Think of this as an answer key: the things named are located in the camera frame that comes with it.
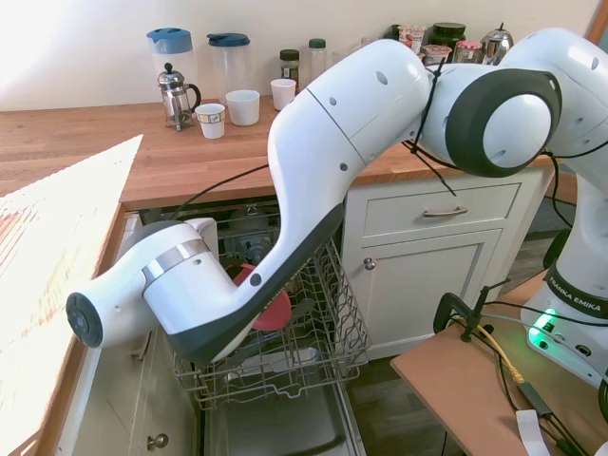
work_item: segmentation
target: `white cup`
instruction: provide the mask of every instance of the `white cup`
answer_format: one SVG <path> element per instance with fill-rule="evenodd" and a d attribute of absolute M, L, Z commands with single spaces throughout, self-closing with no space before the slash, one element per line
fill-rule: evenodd
<path fill-rule="evenodd" d="M 255 90 L 228 92 L 226 102 L 234 125 L 247 126 L 259 121 L 259 93 Z"/>
<path fill-rule="evenodd" d="M 216 140 L 224 136 L 224 119 L 226 108 L 223 104 L 201 104 L 194 110 L 200 122 L 202 134 L 208 140 Z"/>
<path fill-rule="evenodd" d="M 275 79 L 270 83 L 273 90 L 275 109 L 280 111 L 295 97 L 295 81 L 293 79 Z"/>

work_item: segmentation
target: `cabinet door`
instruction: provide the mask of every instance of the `cabinet door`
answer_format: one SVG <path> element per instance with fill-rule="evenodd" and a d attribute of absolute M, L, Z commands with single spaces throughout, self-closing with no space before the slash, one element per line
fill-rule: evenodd
<path fill-rule="evenodd" d="M 138 444 L 130 454 L 192 456 L 196 450 L 197 417 L 187 393 L 173 373 L 173 350 L 164 332 L 158 328 L 154 336 L 156 346 L 151 356 L 152 371 L 147 384 L 142 386 L 146 395 L 142 414 L 138 411 L 136 418 L 136 421 L 142 421 L 141 425 L 136 423 L 133 435 L 133 439 L 137 439 L 134 442 Z M 148 452 L 148 436 L 154 439 L 159 434 L 167 435 L 168 445 L 153 447 Z"/>
<path fill-rule="evenodd" d="M 104 349 L 99 358 L 74 456 L 125 455 L 137 407 L 138 391 L 147 370 L 144 357 L 131 353 L 147 336 Z"/>
<path fill-rule="evenodd" d="M 430 337 L 444 293 L 473 304 L 500 234 L 490 230 L 366 247 L 359 258 L 349 256 L 359 264 L 350 265 L 350 279 L 370 330 L 370 358 L 402 353 Z"/>

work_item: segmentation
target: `dishwasher rack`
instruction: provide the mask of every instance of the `dishwasher rack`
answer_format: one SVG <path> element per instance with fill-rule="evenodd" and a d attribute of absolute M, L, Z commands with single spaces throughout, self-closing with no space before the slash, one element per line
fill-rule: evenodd
<path fill-rule="evenodd" d="M 278 230 L 268 226 L 253 233 L 218 232 L 224 245 L 232 245 L 239 236 L 255 234 L 274 242 Z M 237 260 L 239 253 L 220 257 Z M 371 341 L 332 240 L 317 249 L 285 290 L 292 320 L 283 329 L 251 330 L 229 356 L 204 367 L 174 354 L 174 373 L 202 410 L 272 394 L 296 398 L 311 388 L 358 377 L 359 367 L 368 362 Z"/>

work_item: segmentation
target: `yellow cable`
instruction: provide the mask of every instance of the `yellow cable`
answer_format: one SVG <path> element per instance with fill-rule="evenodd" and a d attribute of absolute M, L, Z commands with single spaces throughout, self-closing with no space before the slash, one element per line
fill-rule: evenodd
<path fill-rule="evenodd" d="M 477 325 L 477 330 L 483 334 L 485 336 L 485 338 L 487 339 L 487 341 L 490 343 L 490 345 L 492 347 L 494 347 L 494 349 L 496 349 L 496 351 L 500 354 L 501 358 L 503 359 L 504 363 L 506 364 L 506 366 L 509 369 L 509 373 L 511 374 L 511 377 L 513 377 L 513 381 L 517 384 L 522 384 L 524 382 L 523 380 L 523 376 L 520 374 L 520 372 L 515 368 L 515 366 L 513 366 L 513 363 L 511 363 L 511 360 L 509 359 L 509 357 L 506 355 L 506 353 L 504 352 L 503 348 L 500 346 L 500 344 L 498 342 L 496 342 L 496 340 L 494 339 L 494 337 L 492 337 L 492 335 L 486 331 L 482 326 Z"/>

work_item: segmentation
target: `drawer handle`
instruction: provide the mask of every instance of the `drawer handle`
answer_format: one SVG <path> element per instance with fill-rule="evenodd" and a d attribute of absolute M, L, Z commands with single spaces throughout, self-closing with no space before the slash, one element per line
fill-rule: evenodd
<path fill-rule="evenodd" d="M 425 211 L 422 213 L 422 217 L 426 217 L 428 219 L 433 219 L 433 218 L 437 218 L 437 217 L 454 217 L 454 216 L 460 216 L 461 214 L 466 214 L 467 212 L 468 212 L 468 209 L 466 209 L 465 207 L 457 206 L 456 209 L 454 209 L 453 211 L 449 211 L 449 212 Z"/>
<path fill-rule="evenodd" d="M 363 267 L 368 271 L 373 271 L 376 268 L 376 262 L 371 258 L 365 258 L 363 260 Z"/>
<path fill-rule="evenodd" d="M 165 448 L 167 445 L 169 445 L 169 436 L 167 434 L 159 434 L 154 439 L 148 435 L 146 445 L 148 451 L 154 448 Z"/>
<path fill-rule="evenodd" d="M 148 336 L 143 341 L 143 346 L 139 350 L 131 351 L 131 356 L 137 359 L 140 363 L 145 359 L 145 354 L 148 352 L 150 347 L 150 339 L 152 338 L 152 332 L 148 333 Z"/>

